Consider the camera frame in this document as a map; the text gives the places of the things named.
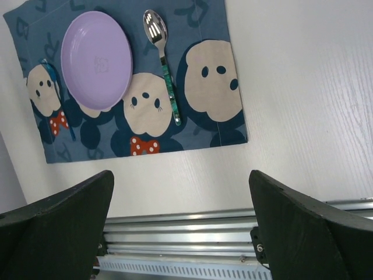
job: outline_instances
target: plate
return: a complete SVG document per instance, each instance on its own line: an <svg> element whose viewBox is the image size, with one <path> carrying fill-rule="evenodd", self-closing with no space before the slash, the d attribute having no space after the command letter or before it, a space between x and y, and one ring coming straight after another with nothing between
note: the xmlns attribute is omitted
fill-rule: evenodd
<svg viewBox="0 0 373 280"><path fill-rule="evenodd" d="M86 12L67 29L61 47L62 75L70 94L92 110L106 110L125 94L132 55L120 25L103 12Z"/></svg>

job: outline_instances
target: red bow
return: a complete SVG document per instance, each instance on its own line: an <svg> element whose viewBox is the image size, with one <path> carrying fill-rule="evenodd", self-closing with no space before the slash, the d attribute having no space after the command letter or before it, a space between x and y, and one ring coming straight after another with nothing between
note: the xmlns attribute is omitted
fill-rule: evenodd
<svg viewBox="0 0 373 280"><path fill-rule="evenodd" d="M59 125L62 125L64 128L69 129L64 111L61 110L59 111L57 117L50 118L49 125L51 126L51 131L54 136L57 136L59 134Z"/></svg>
<svg viewBox="0 0 373 280"><path fill-rule="evenodd" d="M156 140L151 140L149 142L142 141L138 137L131 138L131 156L142 155L148 153L159 153L160 145Z"/></svg>

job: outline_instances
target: cartoon placemat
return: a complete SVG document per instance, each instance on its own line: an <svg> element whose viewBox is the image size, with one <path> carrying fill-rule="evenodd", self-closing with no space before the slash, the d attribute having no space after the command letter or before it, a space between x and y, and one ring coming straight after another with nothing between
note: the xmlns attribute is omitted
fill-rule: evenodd
<svg viewBox="0 0 373 280"><path fill-rule="evenodd" d="M159 13L167 25L166 53L181 126L173 120L158 50L143 30L147 9ZM132 49L129 90L123 100L105 111L80 105L67 91L61 75L64 34L71 21L87 11L113 17ZM48 163L247 142L224 0L29 0L4 18ZM105 58L96 62L97 69L105 71Z"/></svg>

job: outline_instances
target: spoon handle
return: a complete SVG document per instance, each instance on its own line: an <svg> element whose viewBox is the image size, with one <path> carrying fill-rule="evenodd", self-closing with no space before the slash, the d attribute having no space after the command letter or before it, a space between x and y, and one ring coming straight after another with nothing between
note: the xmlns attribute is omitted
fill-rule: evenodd
<svg viewBox="0 0 373 280"><path fill-rule="evenodd" d="M161 57L161 64L162 64L162 70L163 70L163 77L166 82L166 88L168 91L168 97L170 98L171 108L173 110L175 123L176 125L181 125L180 113L177 107L175 93L174 93L174 86L171 80L170 69L168 68L166 57Z"/></svg>

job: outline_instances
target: tabletop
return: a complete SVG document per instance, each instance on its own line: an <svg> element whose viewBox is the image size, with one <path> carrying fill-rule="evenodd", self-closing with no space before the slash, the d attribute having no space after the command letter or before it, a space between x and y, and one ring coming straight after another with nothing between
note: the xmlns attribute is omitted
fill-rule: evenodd
<svg viewBox="0 0 373 280"><path fill-rule="evenodd" d="M1 14L22 2L2 1ZM1 18L0 131L27 202L104 169L115 176L110 217L250 208L253 169L319 200L373 197L373 3L235 0L226 8L247 144L52 165Z"/></svg>

